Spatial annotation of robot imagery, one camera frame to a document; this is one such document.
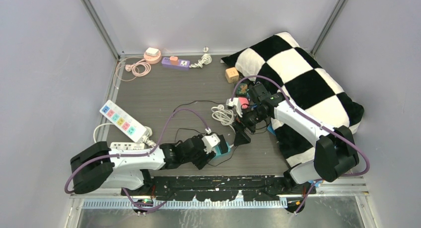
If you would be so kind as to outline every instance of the gray floor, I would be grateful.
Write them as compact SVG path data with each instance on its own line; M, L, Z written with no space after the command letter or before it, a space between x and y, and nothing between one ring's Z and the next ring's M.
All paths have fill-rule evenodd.
M355 197L310 197L297 217L285 209L82 210L79 228L363 228Z
M213 100L225 102L232 94L233 84L225 79L227 66L220 63L222 56L213 56L212 63L203 69L190 69L187 72L168 69L161 64L152 65L151 72L130 82L122 82L119 88L116 104L133 116L136 120L153 130L151 139L157 141L162 128L174 110L180 104L194 100ZM185 56L180 59L196 62L200 56ZM123 78L133 75L124 71ZM211 117L211 107L217 106L210 102L197 102L187 108L198 111L207 121L212 131L224 134L229 143L234 140L233 131L222 126ZM171 120L165 131L162 143L173 143L178 128L191 128L204 132L201 121L192 113L182 111ZM180 131L178 140L185 140L196 132ZM206 166L202 170L189 164L178 169L151 171L152 175L279 175L287 170L287 164L278 150L274 135L266 132L250 136L252 142L239 146L232 159L218 167ZM110 127L107 142L131 142L116 127ZM212 160L212 164L229 158L231 154Z

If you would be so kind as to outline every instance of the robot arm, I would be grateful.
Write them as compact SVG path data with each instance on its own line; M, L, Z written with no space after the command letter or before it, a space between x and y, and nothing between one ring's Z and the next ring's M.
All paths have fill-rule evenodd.
M72 172L86 161L103 156L115 155L96 161L84 167L74 178L76 194L92 192L98 188L126 187L136 190L143 186L144 172L150 170L175 169L191 162L202 169L216 155L228 152L228 146L222 135L198 135L175 144L161 144L152 153L152 149L130 151L110 149L107 142L97 142L70 160ZM137 154L148 153L148 156Z
M238 113L233 125L237 132L235 146L250 142L250 138L244 133L246 128L254 133L257 123L271 117L289 125L315 148L314 160L298 164L284 173L287 187L291 188L320 178L332 182L359 163L357 151L295 112L280 92L271 95L263 84L257 84L249 90L249 95L256 107L241 109L241 113ZM228 99L227 105L236 107L237 110L238 106L241 108L235 99ZM317 120L305 111L301 111ZM349 128L345 126L334 128L326 124L324 126L354 143Z

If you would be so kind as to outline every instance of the white wall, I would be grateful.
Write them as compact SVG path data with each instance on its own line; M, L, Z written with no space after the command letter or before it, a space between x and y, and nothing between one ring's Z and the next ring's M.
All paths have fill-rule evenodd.
M91 0L126 54L234 52L289 31L311 50L337 0Z
M114 59L80 0L0 0L0 224L63 227Z
M356 142L385 227L420 227L420 0L349 0L317 59L365 107Z

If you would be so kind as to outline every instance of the round pink power strip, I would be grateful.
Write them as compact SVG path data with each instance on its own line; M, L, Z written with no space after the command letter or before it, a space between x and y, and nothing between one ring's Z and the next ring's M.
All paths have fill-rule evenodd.
M161 61L161 51L158 52L158 55L156 56L149 56L148 54L144 53L143 57L145 58L145 61L149 64L157 64L159 61Z

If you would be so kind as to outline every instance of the checkered cushion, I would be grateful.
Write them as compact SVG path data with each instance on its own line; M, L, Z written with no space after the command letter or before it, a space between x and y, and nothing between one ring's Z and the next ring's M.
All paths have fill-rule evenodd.
M345 125L352 133L357 131L364 108L353 102L289 33L273 35L222 60L244 76L261 75L276 81L299 107L324 123ZM270 93L276 93L277 88L270 82L260 78L256 81ZM315 149L290 126L274 119L272 126L290 166L314 158Z

